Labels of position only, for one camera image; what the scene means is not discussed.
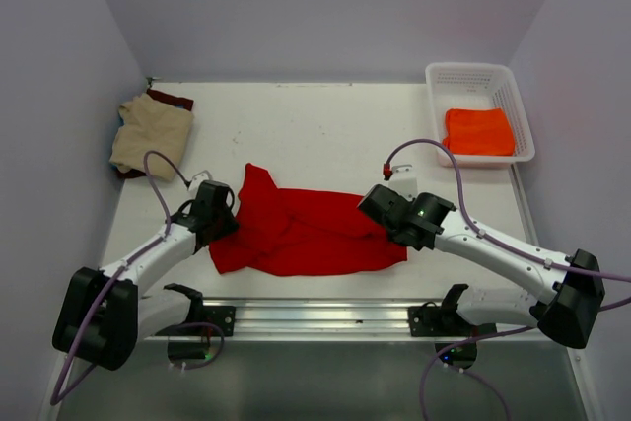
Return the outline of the red t shirt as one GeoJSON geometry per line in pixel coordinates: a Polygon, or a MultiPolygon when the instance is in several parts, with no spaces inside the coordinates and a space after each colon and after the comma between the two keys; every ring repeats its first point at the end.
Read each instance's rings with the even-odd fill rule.
{"type": "Polygon", "coordinates": [[[238,230],[209,245],[221,274],[251,268],[278,277],[338,276],[407,259],[407,249],[360,212],[358,194],[281,188],[268,170],[248,163],[238,199],[238,230]]]}

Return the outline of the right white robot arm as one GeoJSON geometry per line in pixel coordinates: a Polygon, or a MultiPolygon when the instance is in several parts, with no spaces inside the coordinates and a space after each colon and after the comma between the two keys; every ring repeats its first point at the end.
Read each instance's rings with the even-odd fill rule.
{"type": "Polygon", "coordinates": [[[429,331],[472,335],[488,324],[521,325],[566,347],[587,346],[605,295],[592,254],[567,256],[507,235],[493,237],[453,203],[427,192],[407,200],[377,184],[358,208],[399,246],[453,254],[512,282],[495,289],[454,284],[438,308],[413,312],[429,331]]]}

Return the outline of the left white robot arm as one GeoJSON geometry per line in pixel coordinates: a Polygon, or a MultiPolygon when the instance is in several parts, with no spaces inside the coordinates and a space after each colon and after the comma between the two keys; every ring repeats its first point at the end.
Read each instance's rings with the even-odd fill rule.
{"type": "Polygon", "coordinates": [[[209,320],[201,292],[176,283],[155,295],[148,292],[172,268],[238,229],[234,198],[228,185],[204,180],[151,240],[113,264],[76,271],[53,330],[53,347],[114,371],[146,337],[170,329],[198,332],[209,320]]]}

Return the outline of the folded orange t shirt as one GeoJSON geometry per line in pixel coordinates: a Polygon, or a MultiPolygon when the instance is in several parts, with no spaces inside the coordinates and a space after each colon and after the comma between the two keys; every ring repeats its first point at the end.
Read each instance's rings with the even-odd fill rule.
{"type": "Polygon", "coordinates": [[[512,156],[516,141],[507,116],[499,108],[451,108],[445,115],[443,145],[455,155],[512,156]]]}

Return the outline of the folded beige t shirt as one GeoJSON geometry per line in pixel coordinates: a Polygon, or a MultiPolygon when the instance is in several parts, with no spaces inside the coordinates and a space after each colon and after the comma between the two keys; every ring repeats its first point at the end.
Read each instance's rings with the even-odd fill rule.
{"type": "Polygon", "coordinates": [[[145,174],[148,151],[165,155],[180,166],[194,114],[191,105],[177,106],[158,101],[159,91],[148,91],[118,108],[120,126],[114,137],[110,166],[121,179],[145,174]]]}

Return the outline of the folded maroon t shirt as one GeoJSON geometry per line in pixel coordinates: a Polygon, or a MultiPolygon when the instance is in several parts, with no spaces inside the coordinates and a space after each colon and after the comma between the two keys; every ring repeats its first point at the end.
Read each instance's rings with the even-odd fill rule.
{"type": "MultiPolygon", "coordinates": [[[[146,94],[153,100],[160,102],[162,104],[170,105],[176,108],[184,109],[187,111],[192,111],[194,107],[194,100],[174,96],[168,93],[164,93],[159,90],[155,90],[153,88],[148,88],[146,90],[146,94]]],[[[145,175],[144,172],[140,170],[131,169],[127,172],[122,172],[118,167],[113,167],[118,178],[126,180],[126,179],[135,179],[145,175]]]]}

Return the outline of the white plastic basket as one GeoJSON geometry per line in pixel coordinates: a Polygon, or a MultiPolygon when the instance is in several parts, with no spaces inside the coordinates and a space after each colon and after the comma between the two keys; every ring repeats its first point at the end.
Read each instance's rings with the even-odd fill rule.
{"type": "Polygon", "coordinates": [[[530,161],[535,147],[526,111],[513,72],[488,63],[437,62],[425,69],[431,138],[447,137],[445,116],[453,108],[500,109],[507,117],[515,139],[511,156],[455,155],[462,168],[505,168],[530,161]]]}

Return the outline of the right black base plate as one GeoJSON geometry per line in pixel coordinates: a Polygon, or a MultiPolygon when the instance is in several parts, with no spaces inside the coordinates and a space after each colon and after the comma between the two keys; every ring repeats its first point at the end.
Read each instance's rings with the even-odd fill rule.
{"type": "Polygon", "coordinates": [[[426,302],[407,309],[408,326],[413,337],[472,337],[494,334],[494,323],[472,325],[455,309],[426,302]]]}

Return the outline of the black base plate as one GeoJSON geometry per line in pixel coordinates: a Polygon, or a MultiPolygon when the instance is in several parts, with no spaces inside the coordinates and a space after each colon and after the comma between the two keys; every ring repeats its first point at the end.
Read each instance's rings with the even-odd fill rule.
{"type": "Polygon", "coordinates": [[[472,325],[455,309],[426,302],[407,309],[408,326],[413,337],[472,337],[494,334],[494,323],[472,325]]]}
{"type": "Polygon", "coordinates": [[[221,328],[225,337],[232,337],[237,320],[236,307],[230,305],[204,305],[202,320],[221,328]]]}

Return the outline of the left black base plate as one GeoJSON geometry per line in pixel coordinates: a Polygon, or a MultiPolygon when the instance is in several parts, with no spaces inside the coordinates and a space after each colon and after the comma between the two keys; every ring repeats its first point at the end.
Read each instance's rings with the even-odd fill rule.
{"type": "Polygon", "coordinates": [[[237,320],[236,307],[230,305],[204,305],[202,320],[221,328],[225,337],[232,337],[237,320]]]}

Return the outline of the aluminium mounting rail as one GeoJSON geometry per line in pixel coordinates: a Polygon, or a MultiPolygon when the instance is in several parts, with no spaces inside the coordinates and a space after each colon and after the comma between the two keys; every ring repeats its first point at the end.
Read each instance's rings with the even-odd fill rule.
{"type": "MultiPolygon", "coordinates": [[[[327,299],[204,299],[203,306],[236,307],[233,338],[239,341],[455,341],[466,337],[413,337],[408,326],[407,309],[421,306],[423,300],[348,300],[327,299]]],[[[492,319],[497,332],[524,326],[515,316],[492,319]]]]}

